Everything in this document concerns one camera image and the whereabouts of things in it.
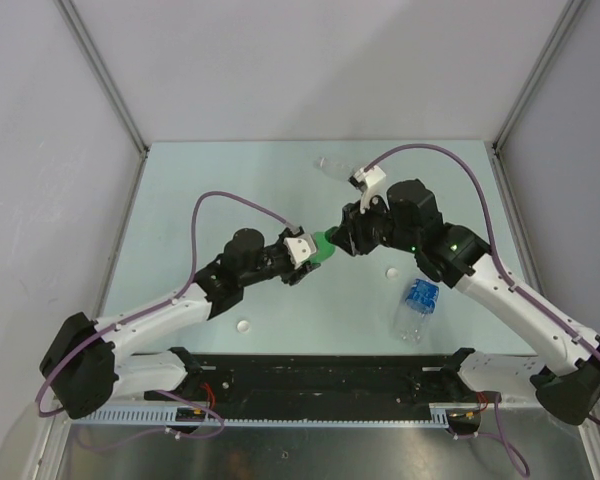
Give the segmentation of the green plastic bottle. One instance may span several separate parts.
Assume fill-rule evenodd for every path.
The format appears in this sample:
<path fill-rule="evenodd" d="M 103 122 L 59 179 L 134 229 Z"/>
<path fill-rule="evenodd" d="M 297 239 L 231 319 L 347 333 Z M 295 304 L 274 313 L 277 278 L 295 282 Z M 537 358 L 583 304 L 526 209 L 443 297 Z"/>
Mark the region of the green plastic bottle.
<path fill-rule="evenodd" d="M 335 253 L 335 246 L 327 239 L 327 234 L 324 231 L 315 232 L 312 235 L 316 252 L 311 256 L 312 264 L 322 264 Z"/>

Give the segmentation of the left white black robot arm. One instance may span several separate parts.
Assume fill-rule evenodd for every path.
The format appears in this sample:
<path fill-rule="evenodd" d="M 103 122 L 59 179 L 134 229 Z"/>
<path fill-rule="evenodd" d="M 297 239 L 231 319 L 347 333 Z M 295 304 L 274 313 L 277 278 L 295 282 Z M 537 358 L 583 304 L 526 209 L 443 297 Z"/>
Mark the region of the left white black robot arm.
<path fill-rule="evenodd" d="M 155 304 L 97 319 L 82 312 L 68 317 L 40 363 L 41 389 L 52 391 L 58 410 L 73 420 L 118 396 L 162 390 L 190 399 L 201 387 L 192 354 L 181 347 L 145 354 L 143 348 L 224 314 L 249 286 L 275 278 L 297 284 L 315 270 L 317 252 L 314 237 L 301 229 L 285 229 L 271 245 L 259 231 L 241 229 L 181 290 Z"/>

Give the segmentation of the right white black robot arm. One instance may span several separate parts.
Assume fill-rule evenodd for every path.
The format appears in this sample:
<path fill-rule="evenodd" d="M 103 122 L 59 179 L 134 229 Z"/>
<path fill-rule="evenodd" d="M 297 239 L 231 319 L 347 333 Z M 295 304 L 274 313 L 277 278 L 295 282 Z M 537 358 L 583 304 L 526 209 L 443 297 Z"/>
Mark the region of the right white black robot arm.
<path fill-rule="evenodd" d="M 385 197 L 351 179 L 361 193 L 342 209 L 328 241 L 351 256 L 383 246 L 414 256 L 434 282 L 456 289 L 491 311 L 544 361 L 530 378 L 539 403 L 554 417 L 579 426 L 600 399 L 600 333 L 569 317 L 515 278 L 494 243 L 467 227 L 446 223 L 435 195 L 418 180 L 392 185 Z"/>

